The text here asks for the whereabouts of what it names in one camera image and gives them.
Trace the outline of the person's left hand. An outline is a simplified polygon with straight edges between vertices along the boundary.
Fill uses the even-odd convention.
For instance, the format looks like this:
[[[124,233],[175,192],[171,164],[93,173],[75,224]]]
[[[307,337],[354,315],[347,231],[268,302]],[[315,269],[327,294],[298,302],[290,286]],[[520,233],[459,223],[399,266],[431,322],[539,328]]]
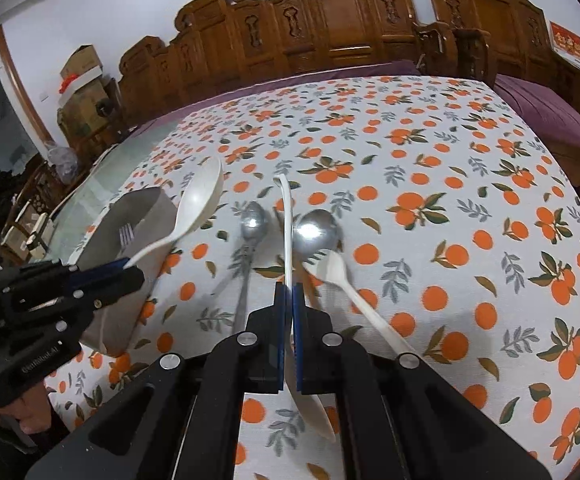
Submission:
[[[40,382],[11,404],[0,408],[0,422],[5,416],[17,420],[25,434],[39,434],[48,430],[51,427],[52,408],[45,383]]]

